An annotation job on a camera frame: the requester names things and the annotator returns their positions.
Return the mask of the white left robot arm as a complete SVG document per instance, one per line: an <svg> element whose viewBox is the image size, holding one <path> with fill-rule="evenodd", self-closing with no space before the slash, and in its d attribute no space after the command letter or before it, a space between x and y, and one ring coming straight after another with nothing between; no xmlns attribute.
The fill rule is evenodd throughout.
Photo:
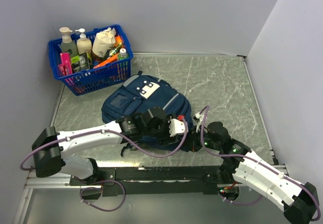
<svg viewBox="0 0 323 224"><path fill-rule="evenodd" d="M47 127L32 144L36 176L63 173L93 185L100 177L96 161L77 157L76 153L108 144L133 144L144 137L169 140L177 134L175 124L174 118L155 107L83 130L58 132L55 127Z"/></svg>

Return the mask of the navy blue student backpack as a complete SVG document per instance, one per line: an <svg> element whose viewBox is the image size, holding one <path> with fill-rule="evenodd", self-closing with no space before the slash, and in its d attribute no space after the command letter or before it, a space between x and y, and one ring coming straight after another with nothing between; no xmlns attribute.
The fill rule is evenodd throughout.
<svg viewBox="0 0 323 224"><path fill-rule="evenodd" d="M188 129L194 127L189 100L168 82L144 75L141 71L127 79L105 100L101 118L104 123L109 123L134 113L145 113L154 107L163 109L167 116L183 116Z"/></svg>

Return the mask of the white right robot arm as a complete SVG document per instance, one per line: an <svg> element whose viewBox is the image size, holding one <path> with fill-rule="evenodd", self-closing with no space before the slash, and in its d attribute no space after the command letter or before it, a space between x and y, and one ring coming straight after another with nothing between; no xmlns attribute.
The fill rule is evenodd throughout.
<svg viewBox="0 0 323 224"><path fill-rule="evenodd" d="M221 122L207 127L196 125L190 131L192 151L204 148L223 159L221 179L244 184L270 200L290 223L310 223L320 219L319 199L316 187L290 178L268 164L255 151L232 138Z"/></svg>

